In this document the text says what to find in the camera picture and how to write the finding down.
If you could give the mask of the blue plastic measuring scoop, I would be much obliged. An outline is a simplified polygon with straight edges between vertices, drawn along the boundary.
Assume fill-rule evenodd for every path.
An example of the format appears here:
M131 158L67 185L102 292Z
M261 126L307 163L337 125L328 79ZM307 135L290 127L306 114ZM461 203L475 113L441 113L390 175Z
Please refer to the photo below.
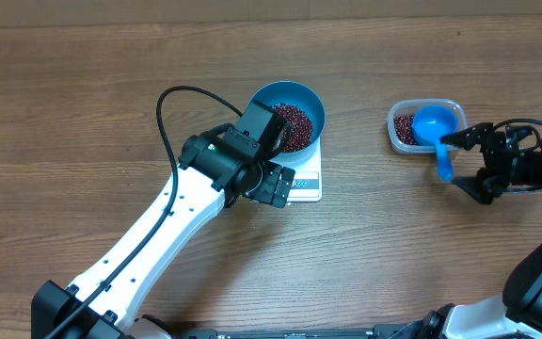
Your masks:
M433 146L436 151L437 173L443 181L450 182L454 175L453 165L446 144L441 138L455 133L458 118L446 107L429 105L420 109L413 118L414 139L423 146Z

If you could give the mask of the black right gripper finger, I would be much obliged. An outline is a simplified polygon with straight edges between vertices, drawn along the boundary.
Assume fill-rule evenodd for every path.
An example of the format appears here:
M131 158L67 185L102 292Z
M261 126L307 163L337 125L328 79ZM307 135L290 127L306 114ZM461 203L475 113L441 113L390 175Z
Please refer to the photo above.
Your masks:
M504 185L498 177L454 177L451 183L480 204L492 204L504 192Z
M440 138L440 142L444 145L469 151L474 146L481 144L492 130L493 124L491 122L481 122L467 129L445 135Z

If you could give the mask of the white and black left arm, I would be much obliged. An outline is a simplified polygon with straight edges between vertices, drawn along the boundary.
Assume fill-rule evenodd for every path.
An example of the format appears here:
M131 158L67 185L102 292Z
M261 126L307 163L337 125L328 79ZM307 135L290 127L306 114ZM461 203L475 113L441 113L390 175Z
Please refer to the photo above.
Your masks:
M237 198L285 206L295 172L270 161L274 144L233 130L189 138L160 194L112 249L67 287L38 290L32 337L172 337L164 322L138 313L143 301L189 239Z

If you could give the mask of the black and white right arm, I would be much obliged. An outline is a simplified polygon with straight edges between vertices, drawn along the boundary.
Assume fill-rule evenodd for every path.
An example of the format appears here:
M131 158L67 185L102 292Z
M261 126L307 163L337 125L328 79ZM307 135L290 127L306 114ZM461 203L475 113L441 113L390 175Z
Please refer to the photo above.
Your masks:
M483 122L441 138L480 148L484 165L452 184L481 204L503 193L542 190L542 121ZM404 338L542 338L542 243L510 274L502 293L470 305L448 304L398 332Z

